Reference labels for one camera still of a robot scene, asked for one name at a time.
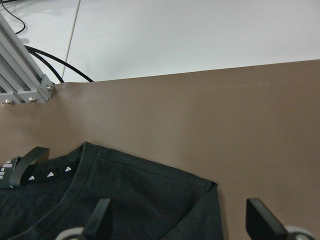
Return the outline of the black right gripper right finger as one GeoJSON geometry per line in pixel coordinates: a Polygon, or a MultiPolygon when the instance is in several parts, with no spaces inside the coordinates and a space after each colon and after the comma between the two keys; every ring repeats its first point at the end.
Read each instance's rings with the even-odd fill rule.
{"type": "Polygon", "coordinates": [[[259,198],[246,200],[246,232],[251,240],[285,240],[289,235],[259,198]]]}

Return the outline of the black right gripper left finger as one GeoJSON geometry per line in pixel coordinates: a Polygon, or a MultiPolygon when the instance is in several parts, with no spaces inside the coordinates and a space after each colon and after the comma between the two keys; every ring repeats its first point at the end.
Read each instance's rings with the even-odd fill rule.
{"type": "Polygon", "coordinates": [[[82,235],[86,240],[109,240],[112,235],[112,206],[110,198],[98,201],[82,235]]]}

